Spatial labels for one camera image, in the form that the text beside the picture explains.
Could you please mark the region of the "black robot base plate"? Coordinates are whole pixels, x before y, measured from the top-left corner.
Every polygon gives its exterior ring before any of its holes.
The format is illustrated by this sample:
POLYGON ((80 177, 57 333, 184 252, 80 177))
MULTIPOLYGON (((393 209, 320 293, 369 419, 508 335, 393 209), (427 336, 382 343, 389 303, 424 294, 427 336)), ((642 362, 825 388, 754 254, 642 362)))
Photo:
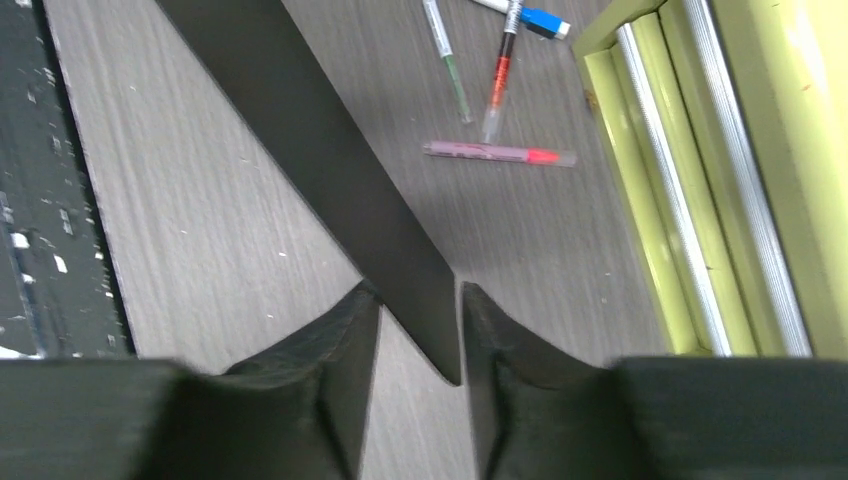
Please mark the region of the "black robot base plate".
POLYGON ((1 355, 135 353, 45 5, 5 1, 1 355))

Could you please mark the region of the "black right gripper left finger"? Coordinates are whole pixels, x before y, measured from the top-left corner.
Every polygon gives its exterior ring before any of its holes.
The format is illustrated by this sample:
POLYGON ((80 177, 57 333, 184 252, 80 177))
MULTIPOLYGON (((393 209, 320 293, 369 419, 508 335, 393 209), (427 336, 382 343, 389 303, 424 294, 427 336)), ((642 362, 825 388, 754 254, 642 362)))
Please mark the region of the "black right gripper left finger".
POLYGON ((5 360, 5 479, 355 479, 381 302, 360 283, 220 375, 165 360, 5 360))

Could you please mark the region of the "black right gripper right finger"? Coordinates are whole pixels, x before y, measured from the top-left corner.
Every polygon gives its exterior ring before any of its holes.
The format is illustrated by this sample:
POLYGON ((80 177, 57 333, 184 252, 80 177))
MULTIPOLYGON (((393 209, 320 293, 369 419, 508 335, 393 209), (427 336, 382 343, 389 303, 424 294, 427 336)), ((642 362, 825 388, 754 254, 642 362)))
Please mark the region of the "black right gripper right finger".
POLYGON ((843 361, 634 356, 595 367, 462 287, 483 479, 843 479, 843 361))

